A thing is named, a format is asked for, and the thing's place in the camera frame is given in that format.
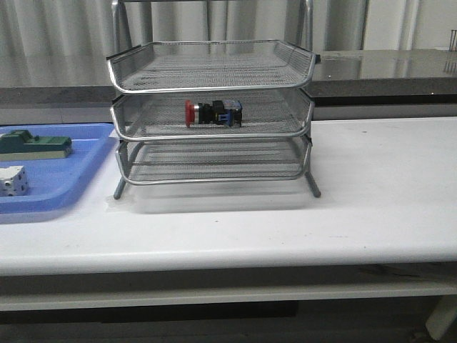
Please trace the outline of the grey stone counter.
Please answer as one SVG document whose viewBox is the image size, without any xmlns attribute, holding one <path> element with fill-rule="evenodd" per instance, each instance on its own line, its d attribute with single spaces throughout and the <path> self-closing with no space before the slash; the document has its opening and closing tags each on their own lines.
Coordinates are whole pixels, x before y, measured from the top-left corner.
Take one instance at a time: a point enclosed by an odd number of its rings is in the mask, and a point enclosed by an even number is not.
<svg viewBox="0 0 457 343">
<path fill-rule="evenodd" d="M 319 106 L 456 103 L 456 53 L 324 51 L 306 92 Z M 101 55 L 1 58 L 1 106 L 107 105 L 115 97 Z"/>
</svg>

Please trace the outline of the blue plastic tray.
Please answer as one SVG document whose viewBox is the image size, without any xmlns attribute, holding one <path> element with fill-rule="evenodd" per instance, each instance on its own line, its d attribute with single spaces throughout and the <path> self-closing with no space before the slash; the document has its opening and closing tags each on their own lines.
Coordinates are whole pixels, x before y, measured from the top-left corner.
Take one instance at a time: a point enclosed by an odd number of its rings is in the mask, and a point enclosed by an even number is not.
<svg viewBox="0 0 457 343">
<path fill-rule="evenodd" d="M 3 161 L 2 167 L 25 168 L 29 190 L 22 196 L 2 197 L 2 214 L 50 212 L 73 204 L 117 142 L 110 136 L 112 124 L 3 126 L 1 133 L 14 129 L 28 130 L 34 136 L 68 136 L 72 140 L 72 153 L 63 159 Z"/>
</svg>

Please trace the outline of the red emergency stop button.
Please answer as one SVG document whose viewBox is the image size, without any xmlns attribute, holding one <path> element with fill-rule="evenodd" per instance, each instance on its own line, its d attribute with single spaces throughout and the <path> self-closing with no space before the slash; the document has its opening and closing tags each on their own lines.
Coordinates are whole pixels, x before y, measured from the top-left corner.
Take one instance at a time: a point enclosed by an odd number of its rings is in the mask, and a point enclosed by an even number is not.
<svg viewBox="0 0 457 343">
<path fill-rule="evenodd" d="M 242 105 L 238 100 L 216 100 L 211 104 L 185 102 L 185 125 L 215 124 L 223 126 L 242 126 Z"/>
</svg>

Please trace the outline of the white grey electrical block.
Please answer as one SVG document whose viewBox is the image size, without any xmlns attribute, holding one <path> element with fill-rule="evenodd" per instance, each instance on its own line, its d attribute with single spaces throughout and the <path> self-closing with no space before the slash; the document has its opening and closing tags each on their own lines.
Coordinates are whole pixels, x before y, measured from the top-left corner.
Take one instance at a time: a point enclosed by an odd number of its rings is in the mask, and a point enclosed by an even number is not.
<svg viewBox="0 0 457 343">
<path fill-rule="evenodd" d="M 28 192 L 29 183 L 24 166 L 1 168 L 1 196 L 23 196 Z"/>
</svg>

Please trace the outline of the white table leg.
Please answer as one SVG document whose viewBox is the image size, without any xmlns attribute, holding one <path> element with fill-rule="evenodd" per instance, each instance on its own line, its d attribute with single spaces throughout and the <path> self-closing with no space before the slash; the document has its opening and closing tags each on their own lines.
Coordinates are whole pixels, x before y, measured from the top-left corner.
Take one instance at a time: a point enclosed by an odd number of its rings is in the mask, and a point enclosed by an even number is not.
<svg viewBox="0 0 457 343">
<path fill-rule="evenodd" d="M 431 312 L 426 320 L 426 330 L 433 340 L 440 340 L 456 320 L 456 307 L 456 295 L 446 295 Z"/>
</svg>

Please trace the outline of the green terminal block component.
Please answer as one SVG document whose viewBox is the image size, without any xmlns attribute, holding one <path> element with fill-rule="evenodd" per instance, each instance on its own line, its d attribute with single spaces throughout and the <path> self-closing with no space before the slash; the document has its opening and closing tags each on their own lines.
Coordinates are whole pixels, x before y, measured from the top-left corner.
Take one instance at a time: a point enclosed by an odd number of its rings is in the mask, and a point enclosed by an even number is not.
<svg viewBox="0 0 457 343">
<path fill-rule="evenodd" d="M 1 160 L 63 159 L 72 153 L 68 136 L 33 136 L 28 130 L 1 135 Z"/>
</svg>

